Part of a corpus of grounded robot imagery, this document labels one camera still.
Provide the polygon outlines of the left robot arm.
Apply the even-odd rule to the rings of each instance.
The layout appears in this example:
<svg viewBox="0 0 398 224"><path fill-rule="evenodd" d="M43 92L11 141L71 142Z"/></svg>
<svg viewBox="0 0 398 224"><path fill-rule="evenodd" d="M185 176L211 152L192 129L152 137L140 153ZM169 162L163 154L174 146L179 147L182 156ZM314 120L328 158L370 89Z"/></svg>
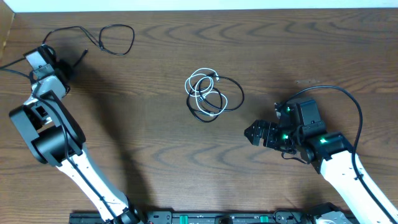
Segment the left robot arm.
<svg viewBox="0 0 398 224"><path fill-rule="evenodd" d="M45 44L25 53L24 59L32 67L31 94L9 117L35 159L71 178L105 223L147 222L148 217L95 164L82 129L62 103L73 67Z"/></svg>

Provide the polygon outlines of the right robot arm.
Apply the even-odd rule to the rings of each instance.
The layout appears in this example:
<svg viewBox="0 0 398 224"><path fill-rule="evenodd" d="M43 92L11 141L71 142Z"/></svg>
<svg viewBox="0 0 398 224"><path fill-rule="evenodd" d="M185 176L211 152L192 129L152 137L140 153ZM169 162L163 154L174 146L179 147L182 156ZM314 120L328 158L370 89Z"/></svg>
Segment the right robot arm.
<svg viewBox="0 0 398 224"><path fill-rule="evenodd" d="M343 198L359 223L397 223L397 209L364 169L353 145L341 132L329 133L312 98L277 104L278 123L257 119L244 131L254 146L263 145L284 159L310 164Z"/></svg>

